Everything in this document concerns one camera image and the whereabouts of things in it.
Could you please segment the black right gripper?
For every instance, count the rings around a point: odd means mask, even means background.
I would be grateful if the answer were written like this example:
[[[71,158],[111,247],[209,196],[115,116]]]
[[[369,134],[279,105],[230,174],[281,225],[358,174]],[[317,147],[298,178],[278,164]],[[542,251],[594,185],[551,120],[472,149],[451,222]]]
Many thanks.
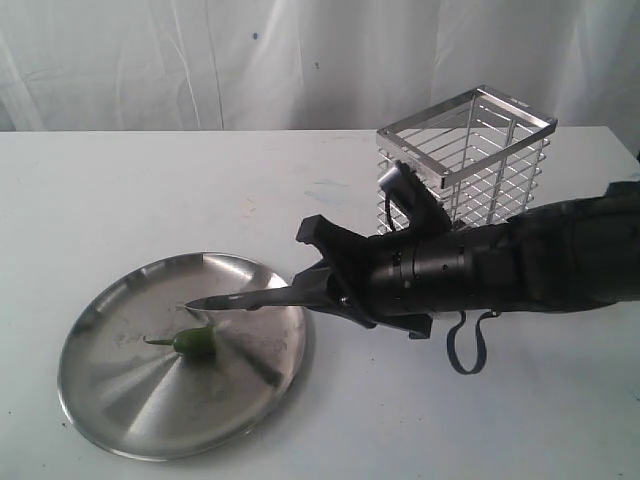
[[[430,336],[436,312],[473,308],[474,260],[466,232],[367,238],[314,215],[302,220],[296,241],[315,247],[331,269],[314,264],[296,274],[295,305],[366,329],[404,330],[412,338]]]

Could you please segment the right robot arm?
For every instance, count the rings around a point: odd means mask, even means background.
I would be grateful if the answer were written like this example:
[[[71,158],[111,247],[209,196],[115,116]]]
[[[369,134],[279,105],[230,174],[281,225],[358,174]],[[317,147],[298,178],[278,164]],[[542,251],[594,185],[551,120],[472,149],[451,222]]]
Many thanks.
[[[413,339],[438,313],[573,313],[639,297],[635,182],[464,228],[420,188],[405,229],[363,237],[316,215],[297,239],[321,253],[294,279],[306,307]]]

